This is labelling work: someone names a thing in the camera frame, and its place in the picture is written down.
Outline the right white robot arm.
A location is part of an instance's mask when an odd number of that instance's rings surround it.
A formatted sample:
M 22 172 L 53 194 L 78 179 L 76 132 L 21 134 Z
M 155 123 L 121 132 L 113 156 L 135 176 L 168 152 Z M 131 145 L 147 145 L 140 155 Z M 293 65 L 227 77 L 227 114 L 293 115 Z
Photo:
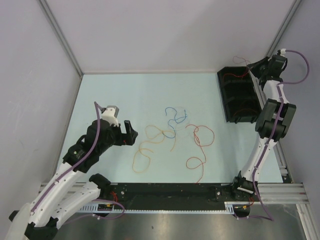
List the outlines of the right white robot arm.
M 247 201 L 258 193 L 257 185 L 261 169 L 268 154 L 284 138 L 296 112 L 296 105 L 289 103 L 280 77 L 288 64 L 284 53 L 249 64 L 248 69 L 258 79 L 266 101 L 257 118 L 257 138 L 250 157 L 233 180 L 231 196 L 237 201 Z

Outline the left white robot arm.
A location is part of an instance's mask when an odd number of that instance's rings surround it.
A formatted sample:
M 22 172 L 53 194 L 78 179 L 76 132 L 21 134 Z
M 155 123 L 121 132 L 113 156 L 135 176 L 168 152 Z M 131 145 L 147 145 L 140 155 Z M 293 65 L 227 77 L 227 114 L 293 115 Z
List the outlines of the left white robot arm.
M 130 121 L 124 122 L 126 132 L 120 125 L 97 119 L 71 146 L 55 175 L 37 198 L 26 203 L 9 216 L 10 228 L 7 240 L 52 240 L 58 230 L 70 222 L 70 217 L 91 201 L 105 200 L 110 196 L 111 183 L 96 173 L 73 195 L 69 189 L 96 164 L 100 156 L 112 146 L 132 146 L 138 132 Z

